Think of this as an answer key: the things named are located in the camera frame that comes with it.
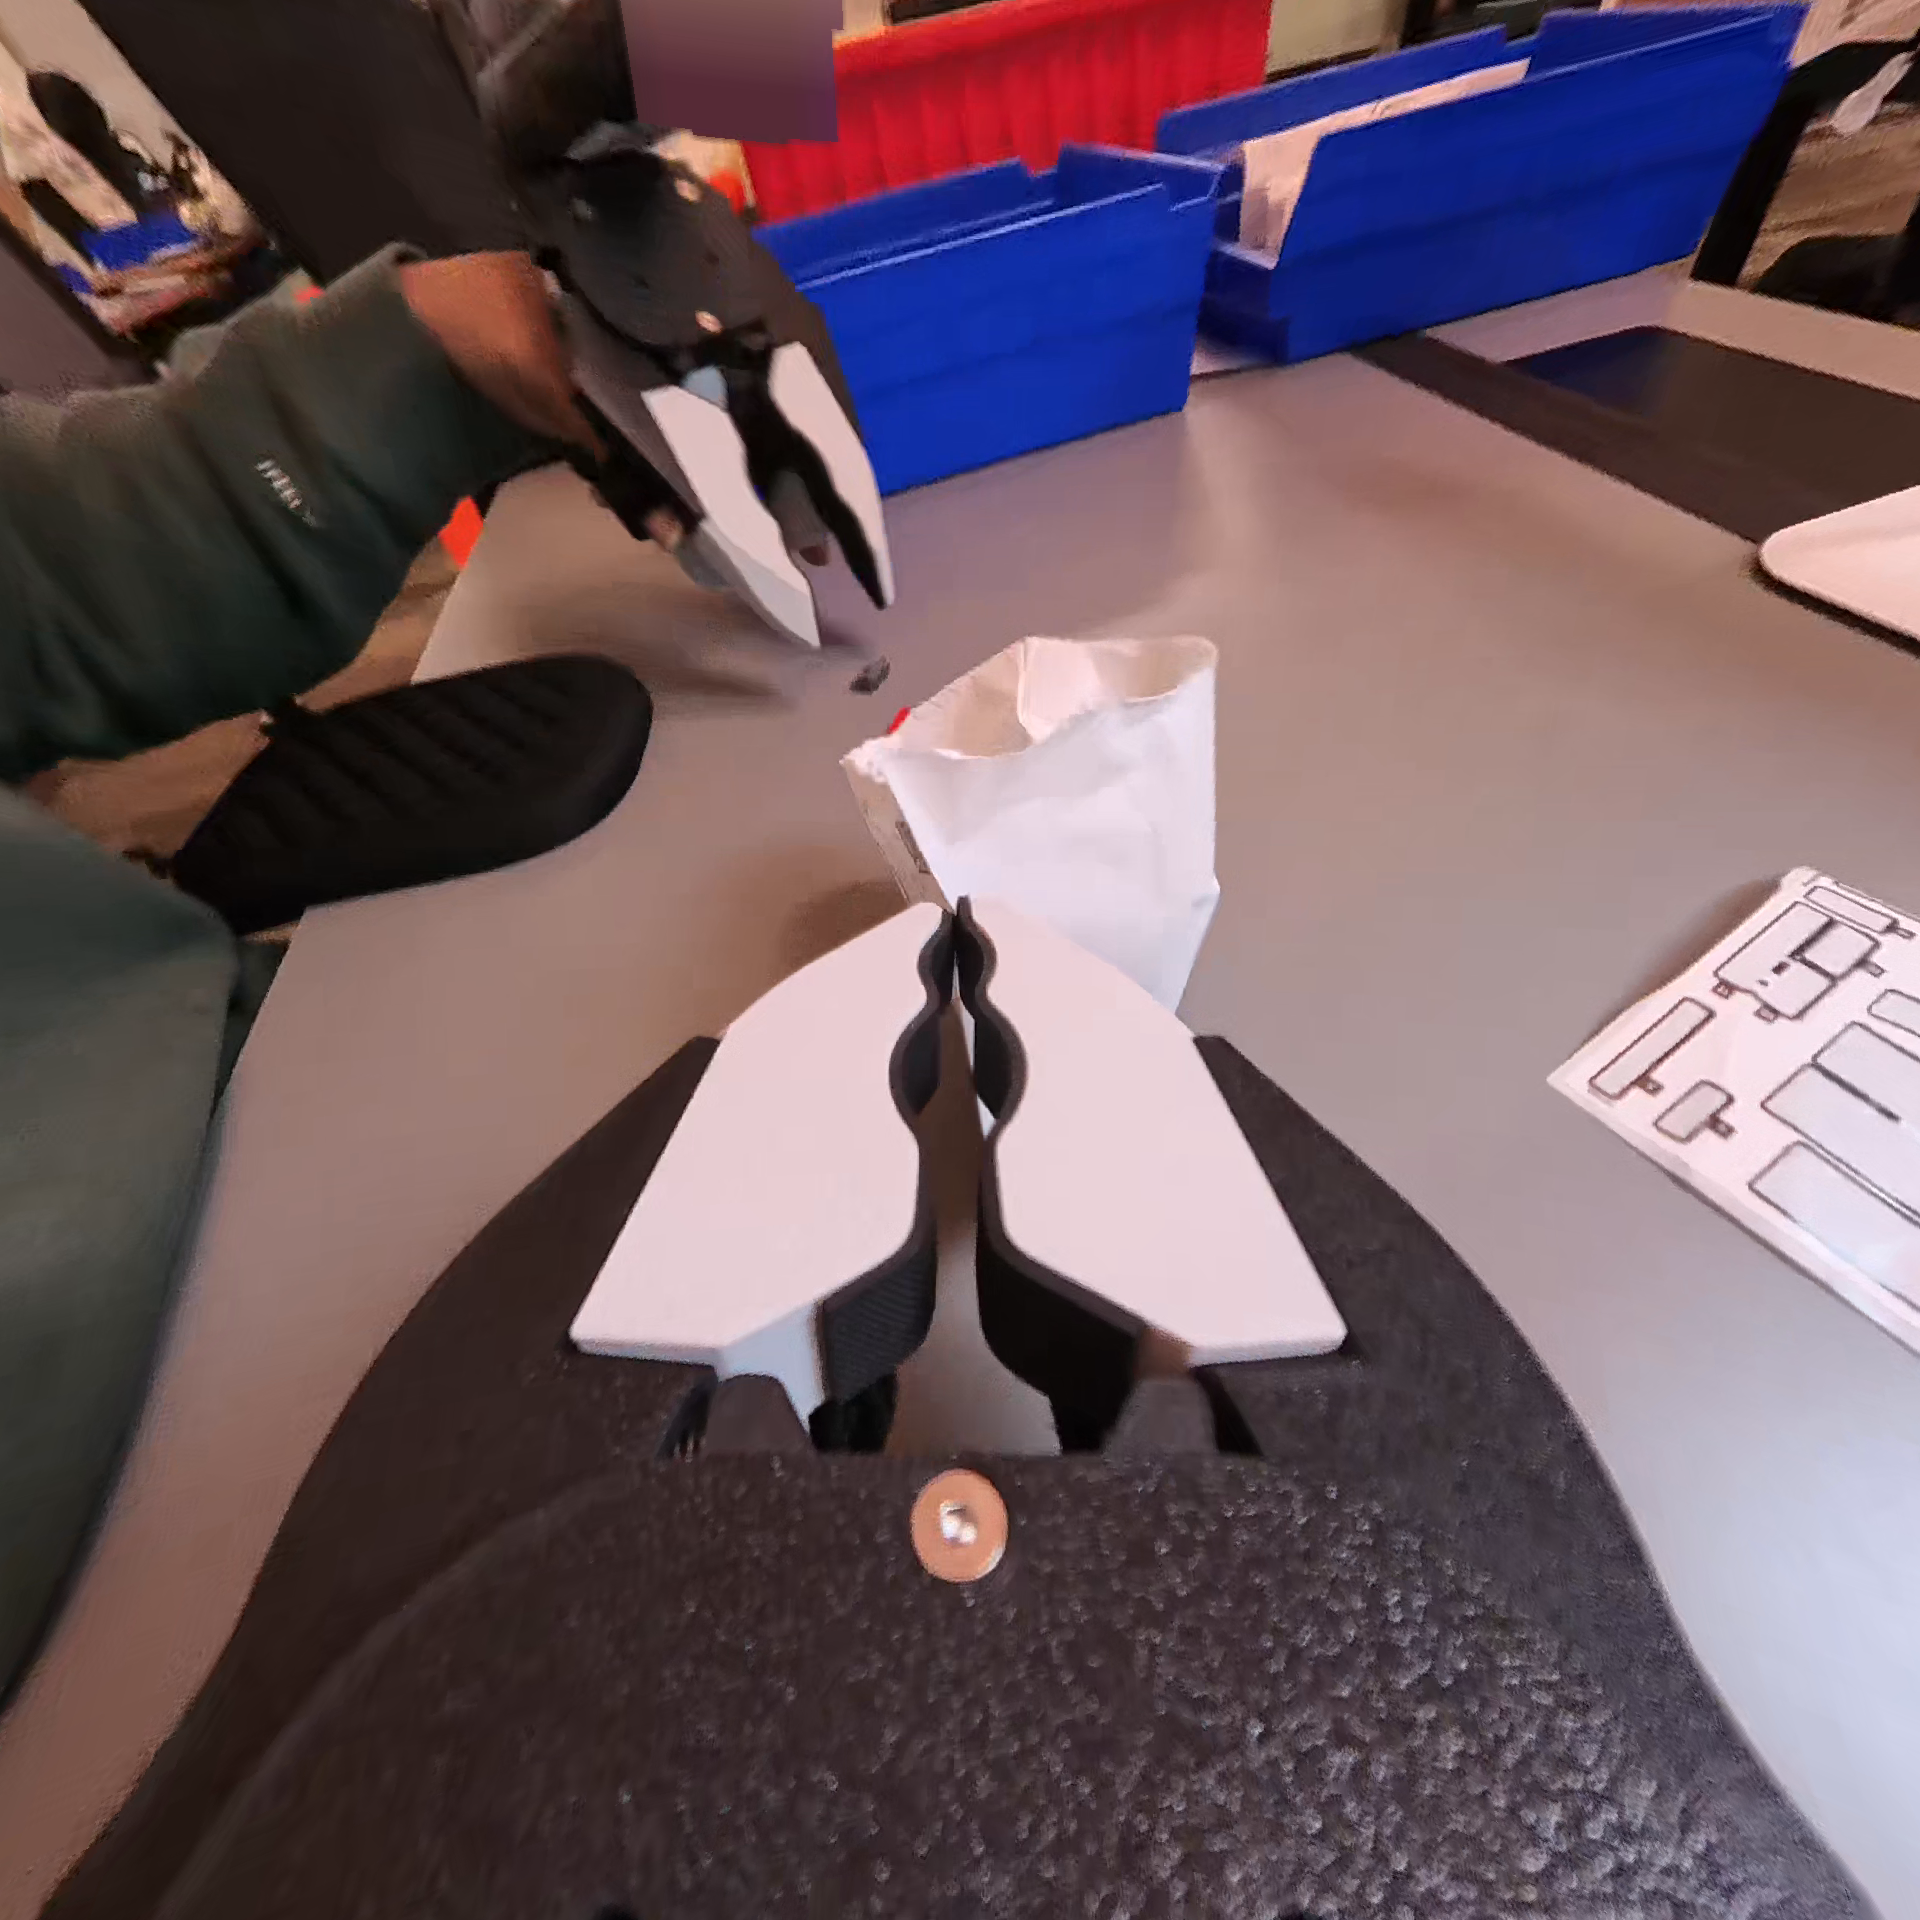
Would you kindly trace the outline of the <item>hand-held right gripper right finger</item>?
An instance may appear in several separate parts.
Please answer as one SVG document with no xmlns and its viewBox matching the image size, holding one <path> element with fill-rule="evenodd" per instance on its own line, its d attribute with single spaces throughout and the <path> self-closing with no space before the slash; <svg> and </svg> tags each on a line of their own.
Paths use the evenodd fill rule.
<svg viewBox="0 0 1920 1920">
<path fill-rule="evenodd" d="M 1183 1020 L 998 897 L 960 905 L 960 1001 L 984 1122 L 978 1328 L 1062 1452 L 1099 1452 L 1145 1381 L 1346 1344 Z"/>
</svg>

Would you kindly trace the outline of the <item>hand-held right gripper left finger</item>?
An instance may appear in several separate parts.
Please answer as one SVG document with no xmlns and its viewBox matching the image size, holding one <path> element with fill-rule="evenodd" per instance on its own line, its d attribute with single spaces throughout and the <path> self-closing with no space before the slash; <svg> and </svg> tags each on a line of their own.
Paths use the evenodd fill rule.
<svg viewBox="0 0 1920 1920">
<path fill-rule="evenodd" d="M 930 1317 L 917 1116 L 950 920 L 910 905 L 720 1034 L 568 1324 L 589 1356 L 775 1381 L 794 1415 L 892 1373 Z"/>
</svg>

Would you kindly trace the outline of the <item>person's left hand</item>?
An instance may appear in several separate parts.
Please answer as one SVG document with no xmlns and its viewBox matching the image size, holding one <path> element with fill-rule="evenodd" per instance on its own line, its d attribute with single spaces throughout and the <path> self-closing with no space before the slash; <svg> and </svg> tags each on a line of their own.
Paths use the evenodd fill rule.
<svg viewBox="0 0 1920 1920">
<path fill-rule="evenodd" d="M 395 283 L 467 384 L 528 435 L 601 455 L 572 392 L 554 296 L 529 252 L 408 259 Z"/>
</svg>

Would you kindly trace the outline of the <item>white sticker sheet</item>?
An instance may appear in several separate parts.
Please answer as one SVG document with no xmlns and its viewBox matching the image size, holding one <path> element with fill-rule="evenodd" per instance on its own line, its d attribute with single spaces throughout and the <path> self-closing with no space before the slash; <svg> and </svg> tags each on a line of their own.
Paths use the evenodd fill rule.
<svg viewBox="0 0 1920 1920">
<path fill-rule="evenodd" d="M 1916 920 L 1796 867 L 1549 1087 L 1916 1352 Z"/>
</svg>

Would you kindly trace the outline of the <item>person's left forearm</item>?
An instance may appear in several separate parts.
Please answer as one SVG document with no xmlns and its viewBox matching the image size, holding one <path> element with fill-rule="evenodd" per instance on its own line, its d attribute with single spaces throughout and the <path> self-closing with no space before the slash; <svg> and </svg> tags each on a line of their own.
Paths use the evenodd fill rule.
<svg viewBox="0 0 1920 1920">
<path fill-rule="evenodd" d="M 462 497 L 564 453 L 414 322 L 408 259 L 258 301 L 149 384 L 4 397 L 4 785 L 318 687 Z"/>
</svg>

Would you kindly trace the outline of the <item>red ribbed bin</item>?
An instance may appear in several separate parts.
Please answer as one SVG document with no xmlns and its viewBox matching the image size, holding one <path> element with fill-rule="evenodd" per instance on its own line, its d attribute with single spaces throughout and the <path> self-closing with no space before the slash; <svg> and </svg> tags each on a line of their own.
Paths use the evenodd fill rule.
<svg viewBox="0 0 1920 1920">
<path fill-rule="evenodd" d="M 833 44 L 836 138 L 740 146 L 790 221 L 1067 142 L 1147 151 L 1157 121 L 1263 80 L 1269 3 L 998 3 Z"/>
</svg>

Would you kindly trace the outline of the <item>white printed paper bag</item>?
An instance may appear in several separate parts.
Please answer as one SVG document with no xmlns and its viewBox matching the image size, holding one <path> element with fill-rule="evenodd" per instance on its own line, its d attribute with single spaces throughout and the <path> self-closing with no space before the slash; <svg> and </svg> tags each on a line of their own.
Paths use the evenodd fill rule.
<svg viewBox="0 0 1920 1920">
<path fill-rule="evenodd" d="M 1028 636 L 843 759 L 912 903 L 1007 903 L 1174 1010 L 1218 907 L 1218 649 Z"/>
</svg>

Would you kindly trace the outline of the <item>blue plastic bin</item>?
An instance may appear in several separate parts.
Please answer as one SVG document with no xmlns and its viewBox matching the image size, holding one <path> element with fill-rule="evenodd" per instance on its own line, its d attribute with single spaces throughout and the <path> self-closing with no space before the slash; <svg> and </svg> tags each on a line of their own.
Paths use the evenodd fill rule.
<svg viewBox="0 0 1920 1920">
<path fill-rule="evenodd" d="M 1070 140 L 761 225 L 881 495 L 1180 412 L 1222 166 Z"/>
<path fill-rule="evenodd" d="M 1691 256 L 1787 76 L 1802 5 L 1549 11 L 1169 109 L 1157 153 L 1220 160 L 1200 330 L 1281 364 Z M 1237 246 L 1247 140 L 1478 66 L 1522 84 L 1313 154 L 1274 263 Z"/>
</svg>

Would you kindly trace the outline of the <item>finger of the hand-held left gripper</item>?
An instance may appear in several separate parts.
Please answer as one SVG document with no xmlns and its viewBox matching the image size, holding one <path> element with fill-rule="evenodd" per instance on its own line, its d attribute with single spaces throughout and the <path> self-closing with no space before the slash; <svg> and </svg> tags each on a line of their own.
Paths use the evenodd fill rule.
<svg viewBox="0 0 1920 1920">
<path fill-rule="evenodd" d="M 876 471 L 850 412 L 807 347 L 779 347 L 767 370 L 779 428 L 775 468 L 792 473 L 810 515 L 830 536 L 876 608 L 897 600 Z"/>
<path fill-rule="evenodd" d="M 682 551 L 773 632 L 819 649 L 812 588 L 750 477 L 746 446 L 726 404 L 684 386 L 651 386 L 639 404 L 690 501 Z"/>
</svg>

